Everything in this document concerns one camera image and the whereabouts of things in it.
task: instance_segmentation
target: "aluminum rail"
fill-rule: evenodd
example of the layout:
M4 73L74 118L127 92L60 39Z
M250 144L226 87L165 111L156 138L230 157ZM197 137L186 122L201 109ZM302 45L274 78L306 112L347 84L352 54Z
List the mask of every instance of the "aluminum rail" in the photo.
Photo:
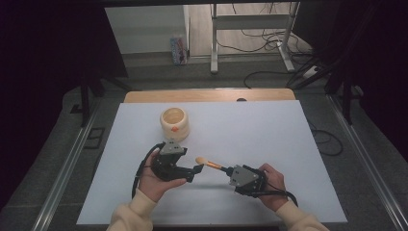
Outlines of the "aluminum rail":
M87 139L89 130L95 121L97 111L99 109L101 99L95 98L94 102L92 103L91 113L88 123L81 128L78 136L73 144L71 150L69 151L68 156L66 157L64 164L60 170L60 173L57 176L57 179L52 186L50 193L48 194L47 198L45 199L44 204L42 205L41 210L39 211L38 217L32 231L45 231L48 229L51 220L55 214L55 211L58 208L58 204L64 194L64 190L66 185L69 181L71 173L75 168L75 165L78 161L78 158L81 154L81 150L85 144Z
M384 207L386 208L388 214L390 215L391 220L393 221L396 230L405 231L408 230L408 221L404 215L401 206L398 201L395 199L394 193L387 186L386 182L381 176L381 173L378 171L374 162L372 161L369 152L364 147L359 136L357 135L354 127L349 125L342 114L342 107L338 99L333 95L327 95L327 98L333 107L333 110L336 113L336 116L344 128L345 134L350 140L354 150L360 162L365 169L372 185L377 191L378 196L380 197Z

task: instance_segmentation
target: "dark background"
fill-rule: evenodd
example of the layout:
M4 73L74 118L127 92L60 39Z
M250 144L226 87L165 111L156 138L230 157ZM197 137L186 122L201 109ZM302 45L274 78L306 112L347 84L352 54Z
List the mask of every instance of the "dark background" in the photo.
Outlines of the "dark background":
M369 2L379 5L345 68L353 85L363 90L361 107L408 161L408 3L302 2L293 32L316 48L325 64L332 64L344 52Z
M84 73L127 76L103 8L35 2L2 1L0 8L0 208L47 140L64 94Z

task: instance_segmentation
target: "black curtain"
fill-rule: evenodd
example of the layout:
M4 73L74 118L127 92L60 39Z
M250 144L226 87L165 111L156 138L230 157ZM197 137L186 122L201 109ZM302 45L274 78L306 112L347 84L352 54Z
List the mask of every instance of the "black curtain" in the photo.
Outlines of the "black curtain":
M408 161L406 1L382 1L350 60L361 106Z
M0 14L2 208L47 140L64 94L89 69L127 73L102 7L2 1Z

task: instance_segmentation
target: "wooden table edge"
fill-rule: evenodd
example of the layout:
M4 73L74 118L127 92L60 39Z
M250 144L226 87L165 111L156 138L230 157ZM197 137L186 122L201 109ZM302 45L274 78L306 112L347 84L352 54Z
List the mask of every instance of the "wooden table edge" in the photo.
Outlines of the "wooden table edge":
M130 91L124 103L231 102L295 100L290 89L213 89Z

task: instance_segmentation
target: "black cable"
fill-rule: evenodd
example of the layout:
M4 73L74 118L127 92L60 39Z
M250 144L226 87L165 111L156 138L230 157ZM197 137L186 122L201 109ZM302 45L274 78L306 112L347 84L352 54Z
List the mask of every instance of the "black cable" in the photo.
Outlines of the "black cable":
M244 84L248 89L251 89L251 87L246 83L246 81L248 80L248 78L249 78L250 76L255 75L255 74L261 74L261 73L262 73L262 74L291 74L291 73L288 73L288 72L277 72L277 71L255 71L255 72L252 72L252 73L246 75L245 78L243 78L243 84Z
M141 178L141 174L143 173L144 170L144 166L146 165L146 161L147 158L149 158L149 156L153 153L154 150L156 150L156 148L162 149L165 146L165 142L162 143L158 143L156 145L154 145L150 151L146 154L146 156L144 157L144 159L140 162L138 171L136 172L135 175L135 181L133 182L133 187L132 187L132 198L135 196L136 194L136 189L138 188L138 184L139 184L139 180Z
M339 144L339 146L340 146L340 150L337 151L337 152L335 152L335 153L327 153L327 152L323 152L323 151L320 151L320 150L319 150L319 153L320 153L320 154L325 155L325 156L339 156L340 154L343 153L344 147L343 147L343 144L342 144L342 142L340 141L339 138L337 138L334 134L332 134L332 133L330 133L330 132L327 132L327 131L318 129L318 128L315 126L315 124L313 124L309 119L307 119L307 122L309 123L309 126L311 127L310 130L312 131L312 135L313 135L313 137L315 138L315 142L316 142L317 144L319 144L319 143L328 143L328 142L331 142L331 141L332 141L332 138L333 138L333 139ZM327 141L316 141L316 136L317 136L318 134L324 134L324 135L328 136L329 139L328 139Z
M298 37L293 36L293 35L290 35L290 37L296 39L296 43L294 44L294 46L295 46L296 49L297 49L296 52L293 52L293 51L291 50L291 48L288 46L288 51L289 51L289 53L290 53L291 55L294 55L294 56L314 56L312 53L306 53L306 52L300 51L300 49L299 49L299 38L298 38Z
M310 59L314 59L314 58L315 58L315 56L312 55L312 54L304 54L304 55L302 55L302 54L290 54L291 61L292 61L293 63L295 63L295 64L301 64L301 65L307 64L307 62L306 62L306 63L303 63L303 62L297 61L294 57L308 57L308 58L310 58Z
M212 7L212 5L213 4L210 4L210 15L211 15L211 20L213 20L213 7Z
M273 6L274 6L274 4L272 3L271 8L269 9L269 13L271 13L271 11L272 11L272 9L273 9ZM236 11L236 9L235 9L234 4L232 4L232 7L233 7L233 10L234 10L234 13L237 14L237 11ZM326 52L330 52L330 50L331 50L332 48L335 48L335 47L339 46L339 45L340 45L340 42L344 41L344 37L349 33L349 31L353 28L353 26L354 26L354 25L353 25L352 23L350 23L350 24L342 31L342 34L341 34L340 36L336 37L336 39L335 39L334 41L332 41L331 44L328 44L328 45L326 45L325 47L323 47L323 48L321 48L321 49L319 49L319 50L313 50L311 54L304 53L304 52L300 52L300 49L298 49L298 46L297 46L297 45L298 45L298 38L295 37L295 36L290 35L291 37L296 38L296 49L299 51L299 52L297 52L297 54L296 54L296 53L292 52L292 51L290 50L290 48L288 47L288 50L289 50L290 53L291 53L291 55L290 55L291 60L292 60L294 63L302 64L302 63L296 61L293 57L296 57L296 56L308 56L308 57L315 58L315 57L317 57L318 55L324 54L324 53L326 53ZM264 35L265 29L264 29L264 31L263 31L263 34L262 34L262 35L259 35L259 36L249 35L249 34L246 34L243 30L241 30L241 31L242 31L242 33L243 33L245 36L249 36L249 37L262 37L263 39L265 39L264 36L272 35L272 34L266 34L266 35ZM262 48L265 48L265 49L268 51L267 47L269 46L270 43L271 43L271 42L265 44ZM235 48L235 47L231 47L231 46L224 46L224 47L226 47L226 48L232 48L232 49L236 49L236 50L245 52L244 50L241 50L241 49ZM262 48L256 49L256 50L254 50L254 51L246 51L246 52L256 52L256 51L261 50Z
M261 9L261 11L259 12L259 14L261 14L261 12L265 9L267 7L267 3L265 3L265 5L264 5L264 7ZM237 14L237 11L235 10L235 5L234 5L234 3L232 3L232 9L234 10L234 14ZM256 35L256 36L253 36L253 35L248 35L248 34L246 34L243 30L241 30L241 32L245 35L245 36L248 36L248 37L260 37L261 35Z
M292 89L291 84L296 81L297 79L299 79L301 77L301 75L298 75L298 73L303 72L307 69L309 69L310 67L312 67L313 65L317 64L319 60L315 60L314 62L312 62L310 64L310 62L312 60L315 60L314 57L312 57L308 62L306 62L306 64L304 64L296 73L293 74L293 76L291 77L291 79L288 81L288 83L286 84L286 88L288 89Z
M245 195L249 195L253 197L259 197L263 195L282 195L282 196L286 196L290 198L291 201L293 201L293 203L296 206L298 206L296 196L294 196L291 192L280 190L280 189L277 189L276 187L273 187L273 188L276 189L276 191L248 192Z
M272 10L273 10L273 7L275 6L275 4L277 4L277 3L270 3L269 14L272 13Z
M230 49L234 49L234 50L246 52L246 53L252 53L252 52L257 52L257 51L259 51L259 50L262 50L263 48L265 48L265 47L266 47L269 43L271 43L271 42L274 42L274 40L273 40L273 41L270 41L270 42L266 42L265 45L263 45L262 47L260 47L260 48L258 48L258 49L255 49L255 50L242 50L242 49L237 48L237 47L222 45L222 44L219 43L219 41L217 40L217 44L218 44L219 46L222 46L222 47L224 47L224 48L230 48Z
M244 35L248 36L248 37L261 37L264 40L267 40L266 38L264 38L265 36L278 36L278 35L283 35L284 34L284 32L273 32L273 33L264 34L265 30L266 29L264 29L264 31L263 31L263 33L261 35L248 35L248 34L244 34Z
M273 35L273 36L269 36L268 38L262 37L262 39L264 39L264 40L266 41L265 49L266 49L267 51L271 51L271 50L274 50L274 49L276 49L276 48L279 47L278 44L277 44L277 41L279 41L279 37L278 37L278 39L270 40L270 39L273 38L273 37L278 37L278 36L277 36L277 35Z

